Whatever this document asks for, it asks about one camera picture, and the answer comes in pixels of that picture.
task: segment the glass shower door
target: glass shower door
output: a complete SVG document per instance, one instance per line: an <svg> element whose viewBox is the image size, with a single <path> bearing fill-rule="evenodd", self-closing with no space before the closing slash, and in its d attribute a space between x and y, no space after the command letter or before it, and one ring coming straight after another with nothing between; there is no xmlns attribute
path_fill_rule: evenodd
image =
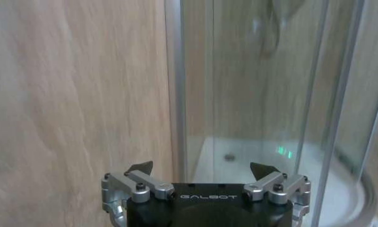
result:
<svg viewBox="0 0 378 227"><path fill-rule="evenodd" d="M216 182L249 182L250 161L297 171L322 8L321 0L213 1Z"/></svg>
<svg viewBox="0 0 378 227"><path fill-rule="evenodd" d="M322 226L348 221L354 210L340 204L364 200L378 77L369 81L354 60L362 2L181 1L186 179L253 182L250 162L306 175L304 226L317 226L320 215ZM364 88L374 92L358 99ZM338 203L321 211L332 190Z"/></svg>

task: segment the wooden wall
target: wooden wall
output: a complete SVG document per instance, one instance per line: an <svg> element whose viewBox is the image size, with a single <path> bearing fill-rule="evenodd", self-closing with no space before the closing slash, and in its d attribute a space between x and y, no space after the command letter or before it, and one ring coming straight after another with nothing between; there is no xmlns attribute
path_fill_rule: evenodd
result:
<svg viewBox="0 0 378 227"><path fill-rule="evenodd" d="M0 227L109 226L105 172L172 179L162 0L0 0Z"/></svg>
<svg viewBox="0 0 378 227"><path fill-rule="evenodd" d="M357 166L378 110L378 0L366 1L338 130L338 146Z"/></svg>
<svg viewBox="0 0 378 227"><path fill-rule="evenodd" d="M282 23L273 22L268 1L214 4L216 135L258 140L298 137L321 5L320 0L306 1ZM272 49L266 43L277 37L277 50L265 54Z"/></svg>
<svg viewBox="0 0 378 227"><path fill-rule="evenodd" d="M317 144L326 140L329 133L328 126L342 71L354 3L356 0L330 0L328 6L306 128L306 140Z"/></svg>
<svg viewBox="0 0 378 227"><path fill-rule="evenodd" d="M186 98L186 163L192 179L206 136L205 74L205 0L182 1L185 98Z"/></svg>

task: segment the shower wall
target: shower wall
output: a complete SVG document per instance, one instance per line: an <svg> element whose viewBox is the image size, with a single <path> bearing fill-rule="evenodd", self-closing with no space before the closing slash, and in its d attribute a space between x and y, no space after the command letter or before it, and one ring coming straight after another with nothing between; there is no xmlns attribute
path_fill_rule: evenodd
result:
<svg viewBox="0 0 378 227"><path fill-rule="evenodd" d="M110 226L100 179L172 180L162 0L0 0L0 227Z"/></svg>
<svg viewBox="0 0 378 227"><path fill-rule="evenodd" d="M270 1L182 2L189 168L206 136L298 141L312 76L305 139L325 145L357 1L329 1L316 68L324 1L305 1L277 25ZM378 1L365 3L344 102L336 146L360 168L378 107Z"/></svg>
<svg viewBox="0 0 378 227"><path fill-rule="evenodd" d="M220 137L298 139L302 130L322 1L306 1L292 18L276 22L269 2L214 1L214 135ZM276 39L277 50L269 46Z"/></svg>

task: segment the curved glass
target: curved glass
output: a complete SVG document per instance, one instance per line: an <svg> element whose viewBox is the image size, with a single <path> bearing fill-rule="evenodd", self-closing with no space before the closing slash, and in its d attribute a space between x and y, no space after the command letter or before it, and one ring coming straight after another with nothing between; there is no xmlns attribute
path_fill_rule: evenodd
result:
<svg viewBox="0 0 378 227"><path fill-rule="evenodd" d="M250 183L250 162L276 166L312 181L304 226L346 223L378 112L364 1L181 3L189 180Z"/></svg>

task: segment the screw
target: screw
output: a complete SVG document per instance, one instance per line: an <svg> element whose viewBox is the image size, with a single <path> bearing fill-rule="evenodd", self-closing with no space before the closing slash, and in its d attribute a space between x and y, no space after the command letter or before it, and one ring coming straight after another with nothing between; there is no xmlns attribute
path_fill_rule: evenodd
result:
<svg viewBox="0 0 378 227"><path fill-rule="evenodd" d="M256 185L253 185L253 184L252 184L249 187L250 187L252 189L254 189L254 190L258 189L258 186L256 186Z"/></svg>
<svg viewBox="0 0 378 227"><path fill-rule="evenodd" d="M276 184L273 185L273 190L274 190L276 192L281 192L281 191L284 191L284 186L282 186L280 183L276 183Z"/></svg>
<svg viewBox="0 0 378 227"><path fill-rule="evenodd" d="M136 184L136 189L137 189L138 191L142 191L142 190L145 189L144 183L137 183L137 184Z"/></svg>

